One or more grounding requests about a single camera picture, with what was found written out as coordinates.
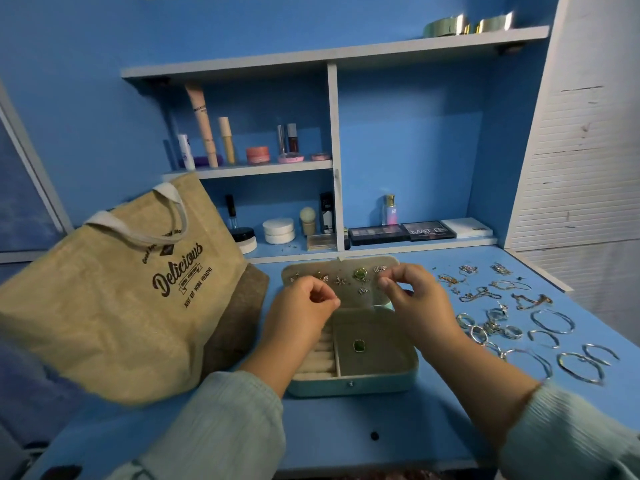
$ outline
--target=person's left hand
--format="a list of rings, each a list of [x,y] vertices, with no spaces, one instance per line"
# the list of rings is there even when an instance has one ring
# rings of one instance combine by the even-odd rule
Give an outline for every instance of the person's left hand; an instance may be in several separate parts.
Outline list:
[[[302,276],[284,288],[267,313],[260,341],[304,350],[306,355],[320,339],[320,332],[340,298],[325,282]]]

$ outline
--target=eyeshadow palette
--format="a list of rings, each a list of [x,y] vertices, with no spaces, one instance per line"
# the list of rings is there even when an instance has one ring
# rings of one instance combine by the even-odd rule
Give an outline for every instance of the eyeshadow palette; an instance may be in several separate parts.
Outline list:
[[[412,222],[401,224],[411,241],[430,241],[431,239],[452,239],[456,234],[442,225],[440,221]]]
[[[349,237],[354,246],[366,244],[386,244],[388,242],[407,241],[409,234],[402,226],[356,227],[349,229]]]

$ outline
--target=black diamond logo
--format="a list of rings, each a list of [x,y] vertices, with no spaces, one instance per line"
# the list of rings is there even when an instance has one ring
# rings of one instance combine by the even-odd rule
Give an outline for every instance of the black diamond logo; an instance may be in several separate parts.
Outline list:
[[[173,246],[174,244],[167,244],[166,246],[162,246],[160,256],[171,256],[173,254]]]

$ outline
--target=blue desk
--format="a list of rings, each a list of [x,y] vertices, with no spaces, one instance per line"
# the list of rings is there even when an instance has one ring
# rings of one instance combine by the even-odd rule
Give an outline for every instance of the blue desk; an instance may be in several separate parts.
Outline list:
[[[586,342],[612,348],[620,363],[606,367],[603,387],[587,384],[569,376],[556,365],[558,351],[547,347],[545,337],[530,342],[526,336],[518,341],[492,337],[500,347],[530,347],[554,366],[553,381],[565,389],[587,398],[604,413],[630,428],[640,430],[640,349],[596,317],[576,305],[505,251],[494,246],[403,253],[396,256],[406,262],[419,263],[434,274],[459,276],[458,266],[478,266],[479,271],[459,285],[462,293],[487,286],[498,279],[516,281],[523,277],[532,291],[517,291],[537,298],[544,293],[554,300],[553,309],[569,315],[576,323],[571,335],[559,336],[561,351],[581,352]],[[490,266],[500,262],[513,272],[503,277]],[[287,263],[259,265],[271,279],[265,309],[281,288],[280,272]],[[524,331],[537,328],[530,320],[530,311],[517,311],[512,291],[494,290],[509,306],[509,323]],[[450,293],[456,313],[466,312],[484,321],[485,310],[496,306],[491,298],[478,298],[462,303]],[[551,328],[564,322],[549,315]],[[534,377],[542,377],[540,364],[526,355],[510,355],[517,364]],[[595,370],[585,369],[587,373]],[[173,397],[144,409],[130,410],[92,399],[69,426],[57,437],[36,466],[26,476],[38,479],[53,465],[69,463],[84,467],[82,479],[98,479],[117,465],[142,453],[171,424],[189,394]],[[466,468],[477,463],[492,462],[488,444],[471,425],[453,393],[435,371],[422,359],[417,384],[400,394],[382,394],[329,399],[284,399],[284,428],[287,451],[278,475],[296,477],[357,468],[389,465],[421,465],[432,468]],[[373,441],[376,431],[380,439]]]

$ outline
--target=teal jewelry box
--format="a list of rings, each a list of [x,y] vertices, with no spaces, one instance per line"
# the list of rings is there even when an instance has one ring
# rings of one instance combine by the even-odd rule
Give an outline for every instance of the teal jewelry box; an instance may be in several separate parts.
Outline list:
[[[292,264],[285,286],[311,275],[326,282],[341,306],[287,389],[297,397],[373,394],[409,389],[418,372],[414,346],[396,325],[377,273],[398,265],[391,256]]]

